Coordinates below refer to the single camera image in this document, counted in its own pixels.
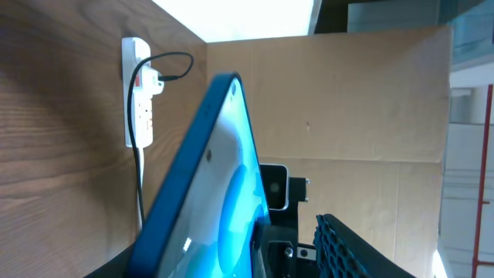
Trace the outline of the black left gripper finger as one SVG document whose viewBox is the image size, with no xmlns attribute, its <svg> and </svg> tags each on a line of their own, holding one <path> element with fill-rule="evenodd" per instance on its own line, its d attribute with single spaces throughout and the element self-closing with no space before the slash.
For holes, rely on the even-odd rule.
<svg viewBox="0 0 494 278">
<path fill-rule="evenodd" d="M 316 220 L 313 244 L 322 278 L 414 278 L 334 215 Z"/>
</svg>

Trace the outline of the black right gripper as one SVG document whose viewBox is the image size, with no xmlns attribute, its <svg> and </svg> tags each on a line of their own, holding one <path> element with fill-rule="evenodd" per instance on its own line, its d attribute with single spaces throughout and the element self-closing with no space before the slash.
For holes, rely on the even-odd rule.
<svg viewBox="0 0 494 278">
<path fill-rule="evenodd" d="M 307 178 L 289 178 L 288 207 L 269 210 L 271 225 L 262 232 L 262 260 L 267 277 L 317 278 L 316 248 L 299 242 L 300 202 L 307 202 Z"/>
</svg>

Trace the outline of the blue Galaxy smartphone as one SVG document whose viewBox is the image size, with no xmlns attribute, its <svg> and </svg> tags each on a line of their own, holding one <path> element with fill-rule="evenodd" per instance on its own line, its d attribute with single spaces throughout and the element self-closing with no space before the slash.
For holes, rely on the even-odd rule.
<svg viewBox="0 0 494 278">
<path fill-rule="evenodd" d="M 269 212 L 237 72 L 214 76 L 133 245 L 125 277 L 251 277 Z"/>
</svg>

